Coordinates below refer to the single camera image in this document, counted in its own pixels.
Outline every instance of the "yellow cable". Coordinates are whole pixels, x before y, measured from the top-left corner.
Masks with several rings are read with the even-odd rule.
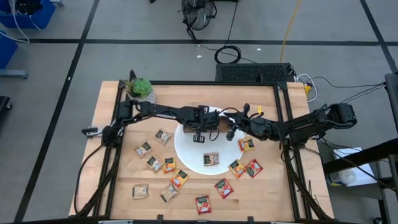
[[[296,6],[294,7],[293,16],[292,16],[292,18],[290,19],[289,26],[288,26],[287,31],[286,31],[286,34],[285,34],[285,39],[284,39],[284,42],[283,42],[283,44],[282,44],[282,51],[280,52],[280,60],[279,60],[279,63],[282,63],[282,59],[283,59],[283,57],[284,57],[284,50],[285,50],[286,39],[287,39],[287,36],[289,35],[290,29],[292,28],[292,24],[293,24],[294,18],[296,17],[296,14],[297,14],[297,11],[299,10],[299,7],[300,7],[300,5],[301,5],[301,2],[302,2],[302,0],[297,0]]]

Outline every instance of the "white plate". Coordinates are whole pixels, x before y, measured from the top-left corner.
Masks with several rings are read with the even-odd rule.
[[[210,111],[214,110],[221,111],[219,108],[210,107]],[[184,133],[183,126],[179,124],[174,134],[175,151],[181,162],[194,172],[205,175],[222,174],[228,171],[228,166],[233,161],[240,159],[243,155],[239,148],[238,139],[244,138],[244,133],[237,130],[232,141],[227,141],[226,134],[220,133],[215,141],[210,141],[210,133],[202,133],[201,135],[205,137],[205,143],[197,143],[192,141],[195,133]],[[211,138],[213,139],[216,135],[217,131],[213,131]],[[218,152],[219,164],[204,166],[203,155],[209,152]]]

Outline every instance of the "wooden tabletop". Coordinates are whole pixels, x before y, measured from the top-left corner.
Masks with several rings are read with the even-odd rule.
[[[118,82],[103,82],[93,118],[93,125],[106,126],[111,122]],[[308,104],[301,83],[288,83],[289,96],[294,117],[309,112]],[[173,107],[208,105],[218,108],[235,107],[239,110],[245,103],[251,105],[249,114],[257,112],[261,105],[264,118],[277,120],[273,88],[269,86],[180,86],[154,85],[156,103]],[[284,119],[287,120],[283,93],[280,91]],[[289,185],[285,165],[280,160],[279,143],[254,140],[253,151],[245,152],[241,158],[244,164],[253,159],[264,168],[255,178],[243,175],[240,179],[227,171],[220,175],[201,175],[187,169],[178,159],[174,149],[174,140],[166,146],[154,139],[155,133],[163,128],[174,133],[178,123],[175,121],[152,118],[130,125],[124,133],[124,141],[119,163],[118,178],[113,199],[111,218],[154,220],[163,215],[165,220],[241,220],[253,216],[255,221],[293,221]],[[134,152],[142,141],[147,140],[154,150],[140,159]],[[87,140],[84,158],[100,145],[100,138]],[[307,148],[318,151],[315,141],[309,140]],[[327,215],[333,217],[325,176],[319,155],[301,151],[302,164],[307,183],[311,180],[312,194]],[[173,173],[153,173],[145,163],[151,155],[161,159],[177,158],[177,168],[183,169],[189,179],[180,189],[180,195],[170,204],[166,204],[159,192],[170,182]],[[104,150],[95,154],[85,165],[80,179],[78,207],[92,196],[98,186],[103,162]],[[227,178],[234,192],[222,199],[214,185],[222,178]],[[132,188],[135,184],[149,184],[149,198],[134,200]],[[195,198],[209,195],[212,211],[198,215]],[[104,205],[108,191],[105,190],[100,208]],[[305,217],[302,198],[297,194],[300,216]]]

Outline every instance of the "snack packet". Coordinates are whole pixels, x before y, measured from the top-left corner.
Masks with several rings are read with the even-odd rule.
[[[152,146],[148,142],[143,142],[139,147],[135,149],[136,153],[140,158],[146,156],[149,152],[151,152]]]
[[[178,189],[184,185],[184,183],[188,179],[188,174],[186,174],[184,171],[179,170],[177,173],[174,174],[174,176],[171,178],[170,182],[174,184]]]
[[[254,178],[258,173],[260,173],[260,171],[262,171],[262,167],[257,160],[253,159],[248,165],[246,165],[246,171],[251,178]]]
[[[229,170],[235,175],[236,178],[240,178],[246,169],[239,159],[236,159],[231,165],[229,165]]]
[[[132,188],[132,197],[134,199],[141,199],[149,197],[148,195],[149,184],[136,184]]]
[[[163,173],[175,171],[175,159],[174,157],[164,159]]]
[[[160,196],[163,201],[166,203],[170,203],[180,192],[175,189],[174,185],[169,184],[165,189],[160,191]]]
[[[238,140],[238,143],[239,143],[239,147],[241,148],[242,152],[254,150],[254,143],[253,143],[253,139],[251,139],[251,138],[240,139],[240,140]]]
[[[230,193],[234,192],[234,189],[230,186],[228,181],[224,178],[220,180],[214,187],[220,193],[221,197],[225,199]]]
[[[208,195],[197,197],[195,198],[195,201],[197,203],[197,210],[199,215],[211,212],[210,199]]]
[[[172,137],[171,134],[165,132],[163,129],[158,130],[155,135],[155,139],[158,140],[163,145],[166,145],[167,141]]]
[[[163,166],[163,162],[156,156],[152,156],[147,161],[147,167],[157,172]]]
[[[203,156],[205,166],[212,166],[218,164],[218,152],[205,153]]]

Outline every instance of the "black floor line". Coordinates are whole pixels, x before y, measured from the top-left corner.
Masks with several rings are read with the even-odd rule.
[[[30,39],[31,44],[79,44],[80,41],[80,39]]]
[[[65,98],[67,97],[69,86],[70,86],[70,83],[72,82],[72,78],[75,73],[76,66],[79,62],[81,51],[83,50],[83,46],[84,46],[85,40],[87,38],[88,31],[91,27],[91,23],[93,22],[93,18],[94,18],[95,12],[97,10],[99,1],[100,0],[94,0],[93,6],[91,7],[90,14],[88,16],[84,31],[81,35],[80,42],[79,42],[78,47],[75,52],[75,56],[73,57],[72,64],[70,65],[68,75],[65,79],[65,83],[63,84],[60,97],[59,97],[57,105],[55,107],[55,111],[51,117],[51,122],[49,124],[49,128],[48,128],[47,132],[45,133],[43,145],[40,148],[40,152],[39,152],[39,155],[37,156],[35,166],[33,168],[32,174],[30,175],[24,195],[22,196],[22,200],[19,204],[18,211],[15,215],[14,223],[22,222],[24,219],[30,198],[35,189],[37,179],[39,178],[40,170],[42,169],[45,156],[49,149],[50,142],[51,142],[52,136],[55,131],[55,127],[56,127],[58,119],[60,117],[61,110],[62,110],[63,104],[65,102]]]
[[[396,42],[396,41],[387,41],[386,45],[387,46],[398,46],[398,42]]]
[[[79,44],[80,39],[31,39],[35,44]],[[226,40],[199,40],[199,44],[225,44]],[[242,45],[282,45],[283,40],[229,40],[230,44]],[[190,39],[159,40],[121,40],[121,39],[86,39],[85,44],[195,44]],[[332,40],[288,40],[286,45],[304,46],[377,46],[378,41],[332,41]],[[389,42],[387,45],[398,45]]]
[[[374,18],[372,16],[372,13],[371,13],[371,11],[369,9],[368,4],[366,3],[365,0],[361,0],[361,4],[362,4],[363,9],[365,10],[365,14],[368,17],[368,20],[369,20],[370,24],[372,26],[374,34],[376,35],[377,40],[379,41],[379,43],[381,45],[381,49],[382,49],[382,51],[384,53],[384,56],[386,57],[387,63],[390,66],[391,71],[393,73],[398,72],[397,65],[396,65],[394,59],[391,57],[391,53],[388,50],[386,42],[384,41],[383,36],[381,35],[379,28],[377,27],[376,21],[374,20]]]

